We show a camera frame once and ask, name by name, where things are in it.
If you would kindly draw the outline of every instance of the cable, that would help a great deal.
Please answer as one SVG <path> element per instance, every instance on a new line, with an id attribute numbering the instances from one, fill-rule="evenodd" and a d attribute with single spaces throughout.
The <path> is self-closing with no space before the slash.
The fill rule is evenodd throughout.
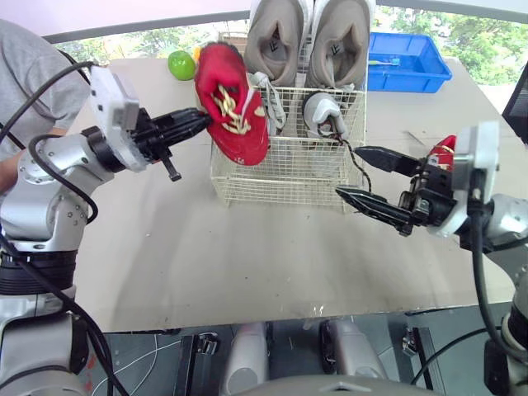
<path id="1" fill-rule="evenodd" d="M 354 166 L 361 172 L 361 174 L 365 177 L 367 184 L 369 185 L 369 193 L 372 192 L 372 181 L 370 180 L 369 174 L 366 172 L 363 167 L 360 166 L 359 163 L 356 161 L 356 156 L 354 155 L 354 150 L 352 149 L 352 146 L 350 143 L 348 143 L 348 140 L 341 139 L 341 141 L 346 144 L 348 147 L 348 152 L 350 153 L 350 157 L 352 158 L 352 163 Z"/>
<path id="2" fill-rule="evenodd" d="M 511 358 L 528 364 L 528 351 L 518 351 L 508 346 L 501 335 L 495 330 L 492 315 L 489 311 L 488 293 L 486 291 L 486 280 L 483 269 L 483 191 L 486 182 L 486 172 L 482 169 L 474 169 L 469 179 L 468 216 L 471 221 L 471 257 L 473 262 L 473 276 L 477 292 L 478 309 L 484 321 L 484 326 L 492 341 Z"/>
<path id="3" fill-rule="evenodd" d="M 475 280 L 475 289 L 477 291 L 478 308 L 484 326 L 488 330 L 488 334 L 493 342 L 498 345 L 507 355 L 512 358 L 526 363 L 528 361 L 528 352 L 517 351 L 509 347 L 499 333 L 495 330 L 493 324 L 492 315 L 489 312 L 488 293 L 486 291 L 486 280 L 483 273 L 483 221 L 482 211 L 469 212 L 469 218 L 471 219 L 471 257 L 473 259 L 473 275 Z"/>
<path id="4" fill-rule="evenodd" d="M 438 350 L 438 352 L 436 352 L 429 359 L 426 360 L 426 362 L 423 364 L 423 366 L 420 369 L 420 371 L 418 371 L 418 373 L 412 379 L 411 385 L 416 385 L 416 383 L 418 382 L 420 377 L 423 375 L 423 373 L 426 372 L 427 368 L 429 368 L 431 363 L 434 362 L 436 359 L 438 359 L 438 357 L 440 355 L 443 355 L 445 352 L 449 351 L 452 347 L 454 347 L 455 345 L 461 343 L 462 341 L 465 341 L 465 340 L 467 340 L 468 338 L 471 338 L 471 337 L 478 336 L 479 334 L 482 334 L 483 332 L 487 332 L 487 331 L 488 330 L 486 328 L 480 328 L 479 330 L 474 330 L 472 332 L 468 332 L 467 334 L 454 339 L 453 341 L 451 341 L 450 343 L 448 343 L 447 345 L 442 347 L 440 350 Z"/>
<path id="5" fill-rule="evenodd" d="M 71 63 L 71 64 L 77 64 L 77 60 L 73 58 L 72 55 L 68 54 L 67 52 L 61 51 L 59 49 L 59 52 Z M 79 74 L 81 75 L 82 79 L 86 81 L 88 85 L 90 85 L 90 80 L 88 79 L 88 76 L 83 72 L 83 70 L 80 68 L 77 70 Z"/>
<path id="6" fill-rule="evenodd" d="M 134 396 L 136 391 L 141 388 L 141 385 L 145 382 L 145 380 L 149 377 L 150 373 L 152 373 L 152 369 L 154 368 L 154 365 L 156 364 L 156 360 L 158 359 L 158 336 L 154 334 L 154 358 L 152 359 L 152 363 L 150 364 L 150 367 L 147 370 L 147 374 L 144 375 L 143 379 L 140 380 L 139 384 L 135 386 L 135 388 L 130 392 L 130 396 Z"/>
<path id="7" fill-rule="evenodd" d="M 159 348 L 156 348 L 155 350 L 153 351 L 150 351 L 150 352 L 147 352 L 145 353 L 144 355 L 138 357 L 137 359 L 135 359 L 134 361 L 131 361 L 128 365 L 124 366 L 124 367 L 121 367 L 120 369 L 118 369 L 118 371 L 116 371 L 114 374 L 117 375 L 119 374 L 121 371 L 123 370 L 126 370 L 128 369 L 129 367 L 131 367 L 132 365 L 134 365 L 135 363 L 137 363 L 138 361 L 141 361 L 143 360 L 145 357 L 147 356 L 150 356 L 152 355 L 153 353 L 157 353 L 158 351 L 162 351 L 163 349 L 167 349 L 169 347 L 173 347 L 175 346 L 176 344 L 179 344 L 180 342 L 182 342 L 182 340 L 178 340 L 178 341 L 175 341 L 173 343 L 170 343 L 170 344 L 167 344 L 165 346 L 161 346 Z M 105 378 L 103 381 L 101 381 L 99 384 L 97 384 L 97 386 L 93 389 L 92 391 L 92 396 L 95 396 L 96 394 L 96 391 L 101 387 L 101 385 L 103 385 L 105 382 L 107 382 L 107 378 Z"/>
<path id="8" fill-rule="evenodd" d="M 500 252 L 501 250 L 518 248 L 518 247 L 520 247 L 522 245 L 526 245 L 527 243 L 528 243 L 528 236 L 526 236 L 524 238 L 521 238 L 521 239 L 517 239 L 515 241 L 502 243 L 500 245 L 495 245 L 495 246 L 493 246 L 493 251 L 494 252 Z"/>
<path id="9" fill-rule="evenodd" d="M 68 66 L 67 68 L 61 70 L 57 74 L 55 74 L 52 78 L 50 78 L 48 81 L 46 81 L 39 89 L 37 89 L 33 95 L 31 95 L 26 103 L 24 103 L 16 112 L 12 115 L 12 117 L 9 119 L 9 121 L 4 125 L 2 128 L 2 132 L 0 132 L 0 143 L 4 140 L 4 138 L 9 134 L 9 131 L 14 126 L 14 124 L 18 121 L 20 117 L 31 107 L 33 104 L 39 100 L 39 98 L 46 92 L 53 84 L 58 82 L 62 77 L 64 77 L 67 74 L 70 74 L 71 72 L 75 70 L 79 70 L 81 68 L 90 68 L 91 66 L 94 66 L 95 63 L 93 62 L 79 62 L 78 64 L 73 64 L 71 66 Z"/>
<path id="10" fill-rule="evenodd" d="M 3 128 L 3 124 L 0 122 L 0 130 Z M 7 134 L 9 139 L 20 149 L 23 150 L 26 148 L 26 146 L 11 132 Z"/>
<path id="11" fill-rule="evenodd" d="M 75 301 L 65 295 L 62 290 L 60 290 L 57 286 L 51 283 L 45 276 L 40 273 L 39 270 L 34 268 L 29 262 L 23 262 L 22 260 L 20 260 L 17 263 L 19 266 L 22 267 L 22 269 L 24 269 L 24 271 L 30 274 L 33 279 L 38 281 L 50 293 L 53 293 L 58 299 L 60 299 L 66 309 L 72 311 L 74 314 L 80 316 L 87 322 L 88 336 L 90 336 L 90 340 L 92 341 L 92 345 L 96 352 L 97 358 L 101 362 L 101 366 L 103 367 L 106 375 L 110 378 L 110 382 L 117 388 L 117 390 L 121 393 L 122 396 L 129 396 L 129 394 L 125 390 L 125 387 L 123 387 L 121 382 L 114 375 L 111 364 L 110 348 L 108 347 L 108 343 L 106 342 L 105 336 L 103 335 L 101 329 L 97 326 L 92 317 Z"/>
<path id="12" fill-rule="evenodd" d="M 52 138 L 60 138 L 61 136 L 58 136 L 56 134 L 42 134 L 40 136 L 36 136 L 31 140 L 29 145 L 27 146 L 27 150 L 30 152 L 30 155 L 33 157 L 33 160 L 50 176 L 52 176 L 57 182 L 62 184 L 63 186 L 67 187 L 69 190 L 80 196 L 83 200 L 85 200 L 90 207 L 92 208 L 92 214 L 87 219 L 87 224 L 90 224 L 93 220 L 96 219 L 97 215 L 99 214 L 99 209 L 97 208 L 97 204 L 95 201 L 90 198 L 90 196 L 81 190 L 79 187 L 75 186 L 70 181 L 66 180 L 64 177 L 62 177 L 59 172 L 55 171 L 46 161 L 39 155 L 36 145 L 46 139 L 52 139 Z"/>

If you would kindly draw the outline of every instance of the black wire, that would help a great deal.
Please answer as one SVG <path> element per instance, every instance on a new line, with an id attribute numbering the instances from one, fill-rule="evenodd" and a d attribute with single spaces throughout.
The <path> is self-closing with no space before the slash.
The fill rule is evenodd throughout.
<path id="1" fill-rule="evenodd" d="M 83 200 L 85 200 L 90 207 L 92 208 L 92 214 L 87 220 L 87 224 L 90 224 L 93 220 L 96 219 L 99 209 L 97 208 L 97 204 L 95 201 L 90 198 L 90 196 L 81 190 L 79 187 L 75 186 L 70 181 L 66 180 L 64 177 L 60 176 L 59 172 L 55 171 L 38 153 L 36 149 L 36 145 L 46 139 L 52 139 L 52 138 L 60 138 L 61 136 L 58 136 L 56 134 L 42 134 L 41 136 L 36 136 L 31 140 L 29 145 L 27 146 L 27 150 L 29 151 L 30 155 L 33 157 L 33 160 L 50 176 L 52 176 L 57 182 L 62 184 L 63 186 L 66 186 L 68 189 L 70 189 L 72 192 L 80 196 Z"/>
<path id="2" fill-rule="evenodd" d="M 352 148 L 351 144 L 348 143 L 348 140 L 344 140 L 344 139 L 341 139 L 341 138 L 338 138 L 337 139 L 340 143 L 343 142 L 344 144 L 346 144 L 346 146 L 348 147 L 348 152 L 350 153 L 350 157 L 352 158 L 352 163 L 354 164 L 354 166 L 361 172 L 361 174 L 365 177 L 366 179 L 366 182 L 367 184 L 369 185 L 369 193 L 372 192 L 372 181 L 370 179 L 370 176 L 369 174 L 366 172 L 365 169 L 363 169 L 363 167 L 360 166 L 359 163 L 357 163 L 356 161 L 356 155 L 354 155 L 354 149 Z"/>
<path id="3" fill-rule="evenodd" d="M 517 239 L 516 241 L 511 241 L 511 242 L 508 242 L 508 243 L 495 245 L 495 246 L 493 246 L 493 251 L 494 252 L 500 252 L 501 250 L 518 248 L 518 247 L 520 247 L 522 245 L 526 245 L 527 243 L 528 243 L 528 237 L 524 237 L 524 238 L 521 238 L 521 239 Z"/>
<path id="4" fill-rule="evenodd" d="M 81 68 L 90 68 L 91 66 L 95 65 L 93 62 L 79 62 L 78 64 L 73 64 L 71 66 L 68 66 L 67 68 L 61 70 L 57 74 L 55 74 L 52 78 L 50 78 L 48 81 L 46 81 L 39 89 L 37 89 L 33 95 L 31 95 L 26 103 L 24 103 L 16 112 L 12 115 L 12 117 L 9 119 L 8 122 L 4 125 L 2 128 L 2 132 L 0 132 L 0 143 L 4 140 L 4 138 L 9 134 L 11 128 L 14 126 L 14 124 L 18 121 L 20 117 L 31 107 L 33 104 L 39 100 L 39 98 L 46 92 L 53 84 L 58 82 L 62 77 L 64 77 L 67 74 L 70 74 L 71 72 L 75 70 L 79 70 Z"/>
<path id="5" fill-rule="evenodd" d="M 475 289 L 477 291 L 478 308 L 484 321 L 484 326 L 493 342 L 498 345 L 506 354 L 523 363 L 528 362 L 526 351 L 517 351 L 509 347 L 499 333 L 495 330 L 492 315 L 489 312 L 488 293 L 486 291 L 486 280 L 483 273 L 483 214 L 480 210 L 472 211 L 469 214 L 471 219 L 471 257 L 473 259 L 473 275 Z"/>
<path id="6" fill-rule="evenodd" d="M 3 124 L 0 122 L 0 130 L 3 128 Z M 26 146 L 11 132 L 7 134 L 7 137 L 20 149 L 23 150 Z"/>
<path id="7" fill-rule="evenodd" d="M 438 350 L 436 353 L 434 353 L 429 359 L 426 360 L 426 362 L 423 364 L 422 368 L 418 373 L 414 376 L 414 378 L 411 381 L 411 385 L 416 385 L 420 377 L 423 375 L 423 373 L 426 372 L 426 370 L 429 368 L 431 363 L 433 363 L 436 359 L 438 359 L 439 356 L 443 355 L 445 352 L 449 351 L 452 347 L 455 345 L 461 343 L 462 341 L 467 340 L 468 338 L 478 336 L 479 334 L 482 334 L 483 332 L 487 332 L 488 330 L 486 328 L 480 328 L 479 330 L 474 330 L 472 332 L 468 332 L 467 334 L 460 336 L 444 347 L 442 347 L 440 350 Z"/>
<path id="8" fill-rule="evenodd" d="M 20 119 L 20 117 L 46 92 L 53 84 L 55 84 L 58 80 L 60 80 L 65 75 L 71 73 L 74 70 L 80 70 L 81 68 L 90 68 L 93 66 L 93 62 L 81 62 L 78 64 L 74 64 L 70 67 L 65 68 L 64 70 L 58 72 L 55 74 L 52 78 L 50 78 L 47 82 L 45 82 L 36 92 L 31 95 L 30 98 L 15 112 L 15 114 L 9 119 L 9 121 L 5 124 L 5 126 L 2 128 L 2 131 L 0 132 L 0 143 L 5 139 L 6 136 L 10 134 L 10 129 L 13 127 L 13 125 Z M 91 223 L 95 217 L 97 216 L 97 206 L 95 205 L 95 202 L 84 193 L 84 191 L 79 190 L 75 185 L 69 183 L 68 181 L 64 180 L 60 175 L 57 174 L 57 172 L 54 171 L 51 167 L 48 166 L 47 163 L 45 163 L 36 152 L 35 146 L 38 144 L 39 141 L 41 141 L 44 138 L 49 137 L 56 137 L 54 135 L 45 135 L 44 137 L 40 136 L 37 138 L 41 139 L 33 139 L 31 142 L 34 143 L 33 145 L 30 144 L 30 154 L 35 160 L 36 163 L 39 164 L 40 167 L 42 167 L 47 173 L 49 173 L 52 177 L 55 177 L 59 182 L 63 183 L 67 188 L 72 190 L 73 192 L 80 195 L 91 207 L 92 207 L 92 216 L 88 219 L 88 223 Z M 13 257 L 19 257 L 20 253 L 17 251 L 17 249 L 7 240 L 7 238 L 2 234 L 2 228 L 0 227 L 0 244 L 2 247 Z M 77 314 L 78 316 L 82 317 L 87 322 L 88 327 L 88 336 L 90 337 L 90 340 L 92 342 L 94 351 L 96 352 L 97 358 L 99 359 L 101 366 L 103 367 L 103 370 L 106 373 L 106 376 L 108 377 L 109 382 L 113 386 L 107 387 L 107 394 L 108 396 L 111 396 L 113 394 L 113 388 L 116 387 L 118 391 L 123 396 L 129 396 L 126 392 L 125 388 L 121 384 L 121 382 L 117 379 L 117 377 L 114 375 L 113 371 L 113 365 L 112 365 L 112 359 L 111 359 L 111 351 L 108 347 L 108 343 L 101 331 L 101 329 L 97 326 L 95 321 L 92 319 L 92 317 L 84 311 L 77 303 L 75 303 L 72 299 L 70 299 L 67 295 L 65 295 L 59 288 L 57 288 L 55 285 L 53 285 L 51 282 L 49 282 L 38 270 L 36 270 L 29 262 L 18 262 L 18 264 L 26 271 L 28 272 L 36 281 L 38 281 L 42 286 L 44 286 L 47 290 L 49 290 L 51 293 L 53 293 L 58 299 L 60 299 L 64 307 L 66 309 L 69 309 L 74 314 Z"/>
<path id="9" fill-rule="evenodd" d="M 71 64 L 77 64 L 78 61 L 73 58 L 72 55 L 68 54 L 67 52 L 61 51 L 59 49 L 59 52 L 71 63 Z M 90 80 L 88 79 L 88 76 L 83 72 L 81 68 L 77 70 L 79 74 L 81 75 L 82 79 L 87 82 L 88 85 L 90 85 Z"/>
<path id="10" fill-rule="evenodd" d="M 92 341 L 94 351 L 96 352 L 97 358 L 101 362 L 101 365 L 108 376 L 109 381 L 117 388 L 122 396 L 129 396 L 119 379 L 114 374 L 111 364 L 111 351 L 108 347 L 108 342 L 106 341 L 101 329 L 97 326 L 97 323 L 92 319 L 88 312 L 86 312 L 79 304 L 65 295 L 62 290 L 51 283 L 29 262 L 18 261 L 17 264 L 22 267 L 24 271 L 30 274 L 33 279 L 44 286 L 50 293 L 53 293 L 58 299 L 60 299 L 66 309 L 72 311 L 74 314 L 80 316 L 87 322 L 88 336 Z"/>

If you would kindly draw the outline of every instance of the red sneaker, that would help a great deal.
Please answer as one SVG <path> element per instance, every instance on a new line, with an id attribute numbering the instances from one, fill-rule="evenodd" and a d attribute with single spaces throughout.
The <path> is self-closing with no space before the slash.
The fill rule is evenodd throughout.
<path id="1" fill-rule="evenodd" d="M 214 121 L 207 130 L 222 153 L 242 165 L 260 163 L 268 148 L 266 112 L 260 93 L 248 86 L 240 53 L 224 43 L 207 45 L 195 85 Z"/>

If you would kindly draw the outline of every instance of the shoe insole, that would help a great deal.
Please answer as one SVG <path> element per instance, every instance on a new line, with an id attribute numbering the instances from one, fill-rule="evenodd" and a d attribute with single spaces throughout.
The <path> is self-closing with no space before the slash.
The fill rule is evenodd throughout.
<path id="1" fill-rule="evenodd" d="M 275 78 L 278 78 L 282 74 L 288 61 L 288 49 L 281 41 L 278 28 L 275 29 L 275 32 L 269 40 L 262 42 L 261 53 L 267 67 L 270 68 Z"/>
<path id="2" fill-rule="evenodd" d="M 351 39 L 351 32 L 341 40 L 330 43 L 326 54 L 326 67 L 332 82 L 343 80 L 356 62 L 357 51 Z"/>

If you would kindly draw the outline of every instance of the red shoe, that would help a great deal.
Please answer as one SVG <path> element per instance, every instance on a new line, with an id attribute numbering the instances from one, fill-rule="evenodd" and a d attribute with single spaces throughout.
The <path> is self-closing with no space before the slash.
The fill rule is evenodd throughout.
<path id="1" fill-rule="evenodd" d="M 266 112 L 260 93 L 248 86 L 240 53 L 224 43 L 207 45 L 195 85 L 214 121 L 207 130 L 222 153 L 242 165 L 260 163 L 268 148 Z"/>
<path id="2" fill-rule="evenodd" d="M 441 167 L 445 171 L 453 172 L 456 136 L 450 134 L 432 148 L 429 153 L 429 163 Z"/>

